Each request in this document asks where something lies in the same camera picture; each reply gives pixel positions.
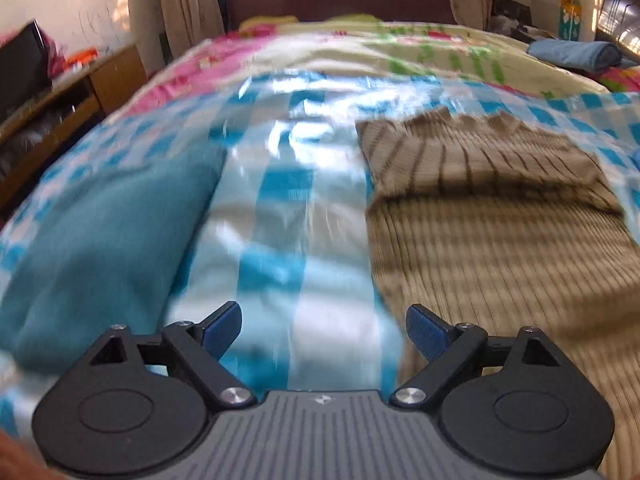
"blue and white checkered sheet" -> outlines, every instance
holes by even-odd
[[[371,184],[354,123],[438,106],[474,115],[504,110],[567,133],[599,156],[638,239],[640,172],[628,156],[640,144],[638,95],[545,101],[433,77],[275,73],[85,136],[2,232],[0,294],[65,186],[104,168],[171,156],[209,136],[229,156],[167,321],[200,320],[237,300],[244,323],[223,364],[254,390],[378,388],[386,395],[401,332],[370,276],[364,213]],[[28,440],[31,413],[51,382],[16,372],[0,398],[0,426]]]

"silver bolt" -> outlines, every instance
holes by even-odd
[[[427,398],[427,394],[420,388],[401,388],[396,391],[396,399],[402,404],[419,404]]]
[[[222,390],[220,397],[229,404],[242,404],[251,398],[251,392],[246,388],[232,386],[231,388]]]

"folded blue cloth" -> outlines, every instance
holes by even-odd
[[[205,140],[65,190],[0,304],[0,348],[26,370],[59,374],[112,324],[158,329],[225,156]]]
[[[602,72],[622,62],[622,54],[607,41],[540,40],[529,45],[527,53],[561,68]]]

